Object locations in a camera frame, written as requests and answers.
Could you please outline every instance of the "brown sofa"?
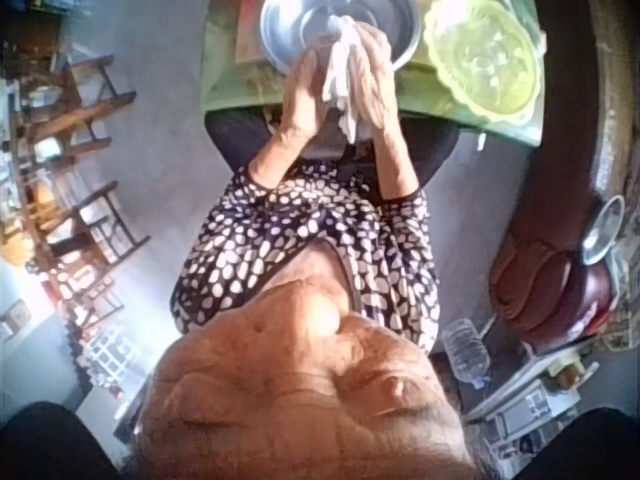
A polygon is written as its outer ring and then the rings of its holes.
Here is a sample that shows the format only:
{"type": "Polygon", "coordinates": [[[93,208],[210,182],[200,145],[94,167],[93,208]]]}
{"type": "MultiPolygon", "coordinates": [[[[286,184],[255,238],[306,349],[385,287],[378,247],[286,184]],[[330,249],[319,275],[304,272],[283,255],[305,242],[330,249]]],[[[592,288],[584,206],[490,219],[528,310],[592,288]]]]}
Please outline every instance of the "brown sofa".
{"type": "Polygon", "coordinates": [[[584,266],[580,247],[602,202],[624,185],[632,25],[618,1],[540,0],[537,8],[548,45],[544,133],[492,267],[490,296],[520,338],[544,348],[590,333],[608,315],[608,269],[604,261],[584,266]]]}

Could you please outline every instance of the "white container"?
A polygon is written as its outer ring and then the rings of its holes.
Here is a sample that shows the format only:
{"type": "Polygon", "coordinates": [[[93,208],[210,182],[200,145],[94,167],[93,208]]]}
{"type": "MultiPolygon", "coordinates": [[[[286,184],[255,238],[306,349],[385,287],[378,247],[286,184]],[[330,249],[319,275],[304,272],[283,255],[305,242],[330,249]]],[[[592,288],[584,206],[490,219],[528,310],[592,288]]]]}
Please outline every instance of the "white container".
{"type": "Polygon", "coordinates": [[[462,318],[447,325],[442,344],[455,377],[476,390],[482,388],[488,380],[491,359],[471,320],[462,318]]]}

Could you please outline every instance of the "green tablecloth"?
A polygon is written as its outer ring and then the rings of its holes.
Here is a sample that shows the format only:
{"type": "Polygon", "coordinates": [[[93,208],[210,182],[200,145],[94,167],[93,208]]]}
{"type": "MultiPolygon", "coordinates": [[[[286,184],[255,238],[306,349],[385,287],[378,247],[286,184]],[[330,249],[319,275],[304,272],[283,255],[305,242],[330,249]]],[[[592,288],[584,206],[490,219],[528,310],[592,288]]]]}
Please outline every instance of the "green tablecloth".
{"type": "MultiPolygon", "coordinates": [[[[430,0],[417,0],[421,16],[430,0]]],[[[205,45],[200,84],[203,112],[225,108],[277,104],[282,101],[284,77],[267,60],[236,64],[236,29],[240,0],[211,0],[205,24],[205,45]]],[[[516,16],[524,25],[538,25],[534,0],[512,0],[516,16]]],[[[400,108],[405,111],[448,118],[538,146],[542,138],[544,81],[531,120],[525,125],[491,122],[458,103],[444,87],[435,71],[420,59],[425,57],[424,42],[396,75],[400,108]]]]}

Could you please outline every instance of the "white tissue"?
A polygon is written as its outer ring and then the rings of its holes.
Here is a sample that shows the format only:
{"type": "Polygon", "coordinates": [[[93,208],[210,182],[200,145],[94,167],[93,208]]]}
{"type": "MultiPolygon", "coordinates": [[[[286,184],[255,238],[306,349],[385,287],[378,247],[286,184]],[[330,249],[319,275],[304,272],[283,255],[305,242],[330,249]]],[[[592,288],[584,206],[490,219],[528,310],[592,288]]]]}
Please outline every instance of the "white tissue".
{"type": "Polygon", "coordinates": [[[327,77],[322,87],[322,101],[335,102],[343,112],[338,125],[351,144],[356,141],[358,109],[351,95],[349,79],[349,55],[351,48],[360,45],[360,35],[353,18],[349,16],[329,17],[329,31],[339,35],[338,41],[331,47],[327,64],[327,77]]]}

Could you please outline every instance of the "wall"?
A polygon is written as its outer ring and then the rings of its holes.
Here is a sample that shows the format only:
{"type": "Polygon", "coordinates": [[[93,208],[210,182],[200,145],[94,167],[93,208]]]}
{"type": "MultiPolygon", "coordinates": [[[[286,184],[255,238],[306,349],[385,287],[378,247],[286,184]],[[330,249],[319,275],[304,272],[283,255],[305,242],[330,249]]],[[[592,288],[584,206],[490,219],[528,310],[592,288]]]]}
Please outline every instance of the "wall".
{"type": "Polygon", "coordinates": [[[55,310],[42,289],[38,277],[29,275],[24,268],[12,267],[0,259],[0,314],[5,313],[20,299],[29,309],[31,321],[11,339],[0,345],[3,358],[10,356],[18,349],[31,332],[53,315],[55,310]]]}
{"type": "Polygon", "coordinates": [[[16,410],[50,401],[75,410],[82,402],[62,319],[41,322],[0,364],[0,422],[16,410]]]}

